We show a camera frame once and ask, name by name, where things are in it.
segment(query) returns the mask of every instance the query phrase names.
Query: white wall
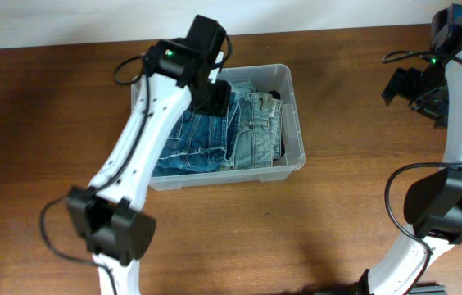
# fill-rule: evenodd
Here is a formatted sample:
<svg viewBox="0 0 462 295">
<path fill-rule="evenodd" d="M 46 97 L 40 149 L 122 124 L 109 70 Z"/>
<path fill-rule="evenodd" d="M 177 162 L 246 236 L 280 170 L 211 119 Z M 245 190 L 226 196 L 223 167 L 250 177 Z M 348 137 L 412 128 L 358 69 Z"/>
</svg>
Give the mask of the white wall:
<svg viewBox="0 0 462 295">
<path fill-rule="evenodd" d="M 183 37 L 196 14 L 229 34 L 420 24 L 454 1 L 0 0 L 0 48 Z"/>
</svg>

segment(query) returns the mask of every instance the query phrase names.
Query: storage box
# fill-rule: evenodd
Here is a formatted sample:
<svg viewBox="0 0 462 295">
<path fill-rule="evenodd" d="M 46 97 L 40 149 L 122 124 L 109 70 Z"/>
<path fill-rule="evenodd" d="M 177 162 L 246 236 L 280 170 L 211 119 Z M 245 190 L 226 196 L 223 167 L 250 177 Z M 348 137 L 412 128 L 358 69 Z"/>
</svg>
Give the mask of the storage box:
<svg viewBox="0 0 462 295">
<path fill-rule="evenodd" d="M 282 138 L 286 149 L 285 155 L 273 162 L 273 167 L 248 170 L 231 170 L 194 175 L 176 175 L 152 177 L 149 185 L 155 190 L 178 189 L 182 187 L 227 184 L 242 181 L 284 180 L 294 170 L 299 170 L 306 162 L 304 144 L 298 121 L 297 104 L 291 80 L 291 71 L 285 65 L 248 66 L 223 69 L 218 79 L 229 82 L 250 80 L 260 92 L 276 90 L 283 100 Z M 138 86 L 131 89 L 132 103 L 138 96 Z"/>
</svg>

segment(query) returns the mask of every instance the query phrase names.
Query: clear plastic container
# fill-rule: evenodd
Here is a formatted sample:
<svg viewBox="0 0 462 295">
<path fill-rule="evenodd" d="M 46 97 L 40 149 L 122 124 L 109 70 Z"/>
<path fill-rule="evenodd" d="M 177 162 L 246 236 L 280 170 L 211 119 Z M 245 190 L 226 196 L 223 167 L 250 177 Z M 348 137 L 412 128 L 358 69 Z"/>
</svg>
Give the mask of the clear plastic container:
<svg viewBox="0 0 462 295">
<path fill-rule="evenodd" d="M 165 177 L 152 177 L 149 185 L 155 190 L 179 189 L 182 187 L 227 184 L 242 181 L 275 181 L 286 179 L 291 172 L 299 170 L 306 162 L 304 144 L 298 121 L 297 104 L 291 80 L 291 71 L 285 65 L 248 66 L 223 69 L 218 79 L 229 82 L 242 82 L 250 80 L 260 92 L 276 90 L 283 100 L 282 109 L 282 138 L 285 146 L 285 155 L 273 162 L 269 168 L 247 170 L 231 170 L 193 175 L 176 175 Z M 135 102 L 138 89 L 131 89 L 131 101 Z"/>
</svg>

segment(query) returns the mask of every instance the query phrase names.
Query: brown tabletop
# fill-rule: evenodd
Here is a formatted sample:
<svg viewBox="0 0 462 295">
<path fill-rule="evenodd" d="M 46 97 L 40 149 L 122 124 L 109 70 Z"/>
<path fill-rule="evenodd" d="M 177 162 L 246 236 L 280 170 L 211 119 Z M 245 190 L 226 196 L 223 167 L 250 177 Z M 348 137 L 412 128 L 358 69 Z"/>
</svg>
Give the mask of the brown tabletop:
<svg viewBox="0 0 462 295">
<path fill-rule="evenodd" d="M 440 161 L 446 131 L 397 98 L 380 97 L 398 66 L 383 54 L 425 50 L 426 25 L 333 29 L 233 37 L 226 65 L 283 63 L 292 71 L 306 164 L 281 182 L 149 191 L 157 219 L 142 259 L 142 294 L 274 294 L 351 284 L 375 266 L 398 231 L 384 209 L 387 177 L 415 161 Z M 111 73 L 154 42 L 0 50 L 0 294 L 99 293 L 97 271 L 63 261 L 43 245 L 43 205 L 87 185 L 130 112 L 129 89 Z M 408 187 L 433 170 L 399 177 Z M 66 209 L 48 232 L 64 252 L 89 258 Z M 422 282 L 462 294 L 462 246 Z"/>
</svg>

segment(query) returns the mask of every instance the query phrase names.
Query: denim shorts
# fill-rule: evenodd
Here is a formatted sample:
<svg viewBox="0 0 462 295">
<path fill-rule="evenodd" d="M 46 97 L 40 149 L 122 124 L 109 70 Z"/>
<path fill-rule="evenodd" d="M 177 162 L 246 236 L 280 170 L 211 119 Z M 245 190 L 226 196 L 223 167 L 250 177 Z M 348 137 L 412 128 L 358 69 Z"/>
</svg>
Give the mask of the denim shorts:
<svg viewBox="0 0 462 295">
<path fill-rule="evenodd" d="M 280 157 L 283 102 L 267 93 L 248 91 L 233 92 L 231 98 L 239 107 L 238 127 L 228 129 L 226 162 L 220 169 L 271 167 L 274 157 Z"/>
<path fill-rule="evenodd" d="M 185 111 L 171 130 L 152 176 L 217 171 L 220 163 L 226 161 L 227 135 L 236 133 L 228 128 L 238 127 L 237 109 L 238 104 L 229 99 L 228 113 L 232 116 Z"/>
</svg>

